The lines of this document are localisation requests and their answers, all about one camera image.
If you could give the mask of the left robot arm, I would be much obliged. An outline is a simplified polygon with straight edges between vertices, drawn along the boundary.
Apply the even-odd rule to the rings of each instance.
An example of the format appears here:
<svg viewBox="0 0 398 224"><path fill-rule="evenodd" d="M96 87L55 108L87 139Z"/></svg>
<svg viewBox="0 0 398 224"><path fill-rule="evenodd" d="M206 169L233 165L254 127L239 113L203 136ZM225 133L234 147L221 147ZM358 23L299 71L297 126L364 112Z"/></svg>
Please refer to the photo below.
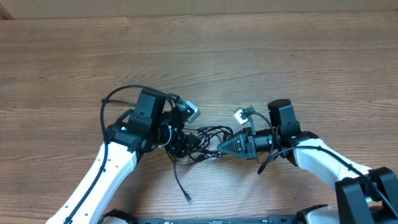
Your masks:
<svg viewBox="0 0 398 224"><path fill-rule="evenodd" d="M185 134L185 123L192 123L200 110L180 96L148 86L132 109L115 123L102 125L103 143L89 171L78 187L48 223L137 223L126 212L104 210L123 180L136 168L142 156L163 147L176 157L186 156L200 140Z"/></svg>

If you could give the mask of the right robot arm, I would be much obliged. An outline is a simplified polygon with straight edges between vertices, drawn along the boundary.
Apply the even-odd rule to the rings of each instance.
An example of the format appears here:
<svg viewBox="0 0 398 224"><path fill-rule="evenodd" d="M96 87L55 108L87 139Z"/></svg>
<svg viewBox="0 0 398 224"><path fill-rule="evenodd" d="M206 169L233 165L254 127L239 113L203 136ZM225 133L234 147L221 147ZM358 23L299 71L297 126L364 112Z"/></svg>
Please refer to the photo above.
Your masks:
<svg viewBox="0 0 398 224"><path fill-rule="evenodd" d="M274 100L267 107L269 128L244 128L217 150L247 160L267 152L259 174L278 157L287 159L329 186L338 205L319 204L294 215L269 215L265 223L397 223L397 176L392 170L355 163L328 147L318 135L302 131L289 99Z"/></svg>

